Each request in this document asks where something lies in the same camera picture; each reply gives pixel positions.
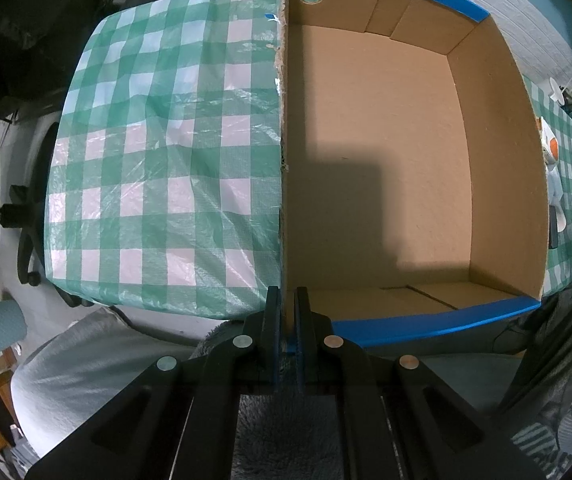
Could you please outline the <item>green checkered tablecloth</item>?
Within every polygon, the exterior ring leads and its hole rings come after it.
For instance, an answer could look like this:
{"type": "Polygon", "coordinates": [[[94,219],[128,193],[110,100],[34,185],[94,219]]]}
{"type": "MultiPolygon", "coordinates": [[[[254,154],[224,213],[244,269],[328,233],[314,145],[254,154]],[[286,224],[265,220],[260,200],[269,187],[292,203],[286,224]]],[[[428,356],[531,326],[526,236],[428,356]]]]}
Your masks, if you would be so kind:
{"type": "Polygon", "coordinates": [[[202,318],[280,281],[280,0],[157,0],[86,44],[46,192],[45,273],[106,306],[202,318]]]}

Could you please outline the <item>white orange power bank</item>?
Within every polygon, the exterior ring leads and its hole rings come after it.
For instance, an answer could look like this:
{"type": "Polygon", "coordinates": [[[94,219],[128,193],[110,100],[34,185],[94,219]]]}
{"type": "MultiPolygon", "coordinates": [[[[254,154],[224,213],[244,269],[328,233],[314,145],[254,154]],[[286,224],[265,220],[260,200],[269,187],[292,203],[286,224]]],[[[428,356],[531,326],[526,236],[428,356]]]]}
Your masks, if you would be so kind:
{"type": "Polygon", "coordinates": [[[543,117],[536,118],[540,133],[544,162],[548,167],[554,167],[559,161],[559,145],[551,126],[543,117]]]}

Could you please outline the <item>blue cardboard box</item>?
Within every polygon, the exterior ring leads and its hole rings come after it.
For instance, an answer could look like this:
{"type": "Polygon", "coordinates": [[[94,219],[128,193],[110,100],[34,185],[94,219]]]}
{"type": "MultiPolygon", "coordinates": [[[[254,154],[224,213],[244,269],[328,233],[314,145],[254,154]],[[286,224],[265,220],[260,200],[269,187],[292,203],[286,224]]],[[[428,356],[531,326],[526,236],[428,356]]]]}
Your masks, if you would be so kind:
{"type": "Polygon", "coordinates": [[[363,347],[536,310],[536,114],[472,0],[285,0],[284,283],[363,347]]]}

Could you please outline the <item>white electric kettle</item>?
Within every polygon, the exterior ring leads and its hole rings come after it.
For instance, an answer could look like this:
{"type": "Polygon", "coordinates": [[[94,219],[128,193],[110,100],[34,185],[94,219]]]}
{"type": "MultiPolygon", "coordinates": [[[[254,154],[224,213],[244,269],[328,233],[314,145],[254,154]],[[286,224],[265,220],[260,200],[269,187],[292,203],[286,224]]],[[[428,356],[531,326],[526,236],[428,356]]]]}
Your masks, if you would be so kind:
{"type": "Polygon", "coordinates": [[[565,89],[553,77],[548,78],[548,84],[551,89],[550,99],[559,106],[565,106],[567,104],[565,89]]]}

